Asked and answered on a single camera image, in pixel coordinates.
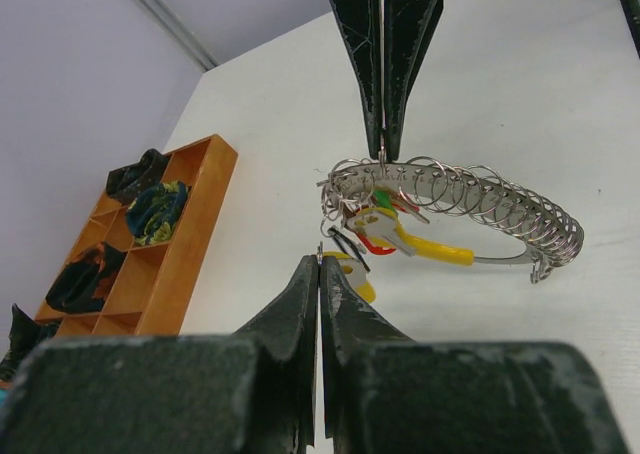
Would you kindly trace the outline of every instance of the yellow handle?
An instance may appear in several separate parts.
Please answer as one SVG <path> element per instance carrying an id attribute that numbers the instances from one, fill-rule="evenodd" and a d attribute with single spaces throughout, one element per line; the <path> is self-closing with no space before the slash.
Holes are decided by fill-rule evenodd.
<path id="1" fill-rule="evenodd" d="M 348 256 L 347 254 L 345 254 L 344 252 L 337 252 L 337 251 L 327 251 L 323 254 L 324 256 L 333 256 L 335 258 L 338 259 L 338 262 L 340 263 L 341 260 L 352 260 L 357 262 L 358 265 L 360 265 L 362 267 L 362 272 L 356 273 L 356 275 L 352 275 L 353 273 L 353 267 L 351 267 L 350 265 L 346 265 L 344 263 L 340 263 L 340 266 L 342 267 L 342 271 L 345 274 L 345 277 L 347 278 L 347 281 L 349 281 L 349 285 L 351 286 L 351 289 L 353 289 L 354 291 L 356 291 L 356 293 L 363 298 L 365 301 L 367 301 L 368 303 L 372 303 L 373 301 L 376 300 L 376 291 L 373 288 L 373 286 L 371 285 L 371 283 L 369 283 L 369 281 L 366 280 L 366 275 L 367 272 L 364 268 L 364 266 L 362 265 L 362 263 L 356 261 L 353 257 Z M 358 282 L 358 286 L 354 286 L 352 284 L 352 281 L 354 279 L 362 279 L 364 278 L 364 283 L 362 282 Z"/>
<path id="2" fill-rule="evenodd" d="M 460 266 L 473 265 L 474 254 L 471 249 L 465 249 L 463 247 L 446 246 L 433 241 L 428 241 L 420 237 L 412 236 L 407 233 L 400 224 L 398 216 L 390 209 L 384 209 L 382 207 L 374 207 L 369 209 L 363 209 L 359 214 L 368 214 L 377 211 L 387 217 L 391 217 L 396 221 L 395 231 L 398 237 L 410 247 L 416 250 L 416 254 L 421 257 L 429 259 L 435 259 L 436 261 L 448 262 L 450 264 L 458 264 Z M 371 242 L 377 244 L 380 247 L 395 247 L 393 244 L 388 243 L 383 239 L 373 238 Z"/>

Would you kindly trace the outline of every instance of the metal ring holder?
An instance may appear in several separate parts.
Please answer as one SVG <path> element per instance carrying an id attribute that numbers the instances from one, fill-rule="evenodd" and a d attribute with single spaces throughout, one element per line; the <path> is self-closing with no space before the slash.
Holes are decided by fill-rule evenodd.
<path id="1" fill-rule="evenodd" d="M 367 204 L 374 189 L 389 189 L 425 211 L 468 216 L 525 244 L 509 258 L 476 257 L 487 264 L 533 263 L 531 282 L 538 283 L 578 255 L 584 231 L 578 221 L 540 194 L 511 183 L 485 166 L 454 167 L 429 157 L 378 169 L 373 161 L 345 160 L 319 183 L 325 220 L 344 221 L 345 208 Z"/>

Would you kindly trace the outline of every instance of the dark green cloth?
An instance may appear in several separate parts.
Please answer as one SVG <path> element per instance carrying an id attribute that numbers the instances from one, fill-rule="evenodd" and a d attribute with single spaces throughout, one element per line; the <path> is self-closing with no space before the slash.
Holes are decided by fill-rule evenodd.
<path id="1" fill-rule="evenodd" d="M 168 163 L 167 156 L 149 149 L 140 162 L 111 171 L 105 192 L 120 203 L 129 204 L 142 191 L 160 182 Z"/>
<path id="2" fill-rule="evenodd" d="M 187 202 L 187 186 L 180 181 L 156 184 L 131 203 L 125 219 L 139 246 L 171 239 Z"/>
<path id="3" fill-rule="evenodd" d="M 124 258 L 106 242 L 91 246 L 65 266 L 49 289 L 47 304 L 69 314 L 102 310 Z"/>
<path id="4" fill-rule="evenodd" d="M 9 350 L 0 362 L 0 381 L 10 382 L 22 360 L 42 341 L 55 336 L 60 321 L 38 324 L 17 304 L 11 306 L 11 331 Z"/>

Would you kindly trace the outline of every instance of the keychain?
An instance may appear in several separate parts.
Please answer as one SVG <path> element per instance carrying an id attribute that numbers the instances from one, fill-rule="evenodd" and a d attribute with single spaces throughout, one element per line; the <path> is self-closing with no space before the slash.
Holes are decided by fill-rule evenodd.
<path id="1" fill-rule="evenodd" d="M 533 264 L 534 284 L 575 259 L 584 231 L 546 197 L 484 166 L 454 167 L 426 156 L 397 162 L 407 100 L 442 14 L 442 0 L 330 2 L 358 81 L 369 156 L 377 161 L 341 161 L 318 184 L 322 234 L 335 239 L 336 232 L 345 238 L 343 231 L 352 233 L 374 255 L 399 251 L 463 266 Z M 428 213 L 468 217 L 519 239 L 525 249 L 515 257 L 478 257 L 469 249 L 409 234 L 399 220 L 401 212 L 424 224 Z"/>
<path id="2" fill-rule="evenodd" d="M 336 222 L 366 239 L 365 245 L 373 246 L 369 251 L 374 254 L 375 249 L 393 249 L 463 266 L 533 263 L 531 282 L 535 284 L 571 262 L 584 240 L 580 224 L 560 206 L 486 167 L 452 167 L 429 158 L 383 167 L 369 160 L 349 160 L 339 163 L 319 186 L 323 234 L 327 235 L 327 222 Z M 421 219 L 426 219 L 422 211 L 469 217 L 521 240 L 525 250 L 515 257 L 485 258 L 469 249 L 413 236 L 398 219 L 395 206 L 400 203 L 391 199 L 402 199 L 403 210 Z"/>

